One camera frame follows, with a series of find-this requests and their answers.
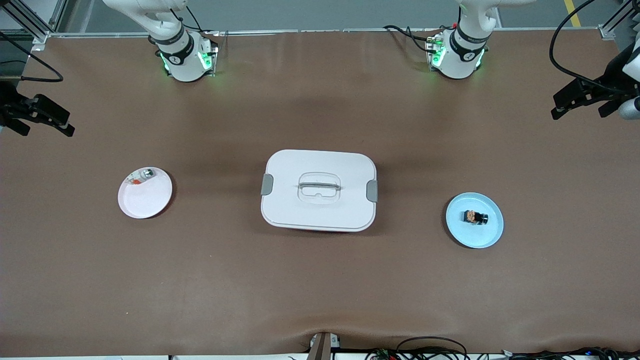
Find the gray floor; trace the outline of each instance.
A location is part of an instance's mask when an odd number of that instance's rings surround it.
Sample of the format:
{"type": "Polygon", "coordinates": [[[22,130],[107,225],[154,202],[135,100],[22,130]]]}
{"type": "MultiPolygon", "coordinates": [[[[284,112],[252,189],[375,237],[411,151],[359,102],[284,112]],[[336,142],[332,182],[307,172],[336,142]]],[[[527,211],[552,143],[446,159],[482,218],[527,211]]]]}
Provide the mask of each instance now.
{"type": "MultiPolygon", "coordinates": [[[[576,6],[583,0],[574,0],[576,6]]],[[[141,31],[124,15],[101,0],[75,0],[68,6],[61,31],[115,33],[141,31]]],[[[580,12],[582,26],[597,26],[620,5],[620,0],[599,0],[580,12]]],[[[457,18],[453,0],[191,0],[203,28],[220,31],[345,28],[380,28],[387,24],[437,28],[457,18]]],[[[501,8],[506,28],[555,27],[567,15],[563,0],[538,0],[519,8],[501,8]]],[[[188,13],[180,16],[191,23],[188,13]]]]}
{"type": "MultiPolygon", "coordinates": [[[[16,38],[16,41],[20,46],[25,49],[31,48],[30,37],[20,36],[16,38]]],[[[7,41],[0,41],[0,76],[17,76],[22,74],[24,64],[21,62],[4,63],[6,61],[27,61],[27,55],[22,51],[16,49],[7,41]]]]}

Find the lid handle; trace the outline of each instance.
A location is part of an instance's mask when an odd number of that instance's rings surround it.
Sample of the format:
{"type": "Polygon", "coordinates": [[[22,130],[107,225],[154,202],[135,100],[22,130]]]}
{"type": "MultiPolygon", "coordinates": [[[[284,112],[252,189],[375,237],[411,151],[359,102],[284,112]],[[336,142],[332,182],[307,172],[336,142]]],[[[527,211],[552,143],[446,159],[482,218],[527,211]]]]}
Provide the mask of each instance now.
{"type": "Polygon", "coordinates": [[[328,184],[328,183],[300,183],[298,184],[299,188],[333,188],[336,190],[340,190],[340,185],[338,184],[328,184]]]}

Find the gray clip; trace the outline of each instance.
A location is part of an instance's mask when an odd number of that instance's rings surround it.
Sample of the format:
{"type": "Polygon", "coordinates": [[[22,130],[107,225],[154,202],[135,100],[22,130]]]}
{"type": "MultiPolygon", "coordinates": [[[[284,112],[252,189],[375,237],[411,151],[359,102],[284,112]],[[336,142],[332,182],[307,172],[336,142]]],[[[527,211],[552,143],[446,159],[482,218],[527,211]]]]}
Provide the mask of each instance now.
{"type": "Polygon", "coordinates": [[[273,176],[269,174],[264,174],[262,176],[262,189],[260,190],[260,195],[265,196],[269,195],[273,190],[273,176]]]}
{"type": "Polygon", "coordinates": [[[367,200],[378,202],[378,180],[369,180],[367,183],[367,200]]]}

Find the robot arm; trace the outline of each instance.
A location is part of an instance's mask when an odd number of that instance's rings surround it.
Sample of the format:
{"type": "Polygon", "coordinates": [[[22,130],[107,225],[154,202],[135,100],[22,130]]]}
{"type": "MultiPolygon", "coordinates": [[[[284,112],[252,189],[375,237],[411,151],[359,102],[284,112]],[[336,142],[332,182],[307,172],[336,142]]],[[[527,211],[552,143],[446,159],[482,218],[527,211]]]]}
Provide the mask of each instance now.
{"type": "Polygon", "coordinates": [[[431,66],[445,76],[463,79],[480,65],[484,46],[497,24],[498,6],[522,6],[535,0],[455,0],[460,21],[455,29],[440,34],[442,43],[433,46],[431,66]]]}
{"type": "Polygon", "coordinates": [[[213,72],[218,47],[212,47],[201,34],[185,29],[171,13],[185,9],[187,0],[103,1],[149,32],[160,49],[165,68],[176,80],[195,81],[213,72]]]}
{"type": "Polygon", "coordinates": [[[76,130],[69,124],[69,112],[50,98],[38,94],[29,99],[19,94],[12,83],[0,81],[0,126],[27,136],[31,128],[20,120],[55,127],[69,137],[76,130]]]}
{"type": "Polygon", "coordinates": [[[629,45],[607,65],[604,73],[592,80],[575,78],[554,95],[556,107],[551,110],[554,120],[580,106],[606,101],[598,108],[600,117],[616,110],[625,120],[640,119],[640,45],[629,45]]]}

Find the light blue plate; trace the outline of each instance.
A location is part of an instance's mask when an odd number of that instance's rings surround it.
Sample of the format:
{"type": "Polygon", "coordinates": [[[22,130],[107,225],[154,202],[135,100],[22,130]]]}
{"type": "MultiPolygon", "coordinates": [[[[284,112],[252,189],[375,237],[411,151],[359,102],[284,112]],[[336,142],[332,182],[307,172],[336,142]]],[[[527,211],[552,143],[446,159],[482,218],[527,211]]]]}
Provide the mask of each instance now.
{"type": "Polygon", "coordinates": [[[456,240],[475,249],[489,247],[498,242],[504,230],[500,208],[488,197],[479,193],[461,193],[447,206],[447,226],[456,240]],[[464,221],[465,211],[489,215],[485,225],[464,221]]]}

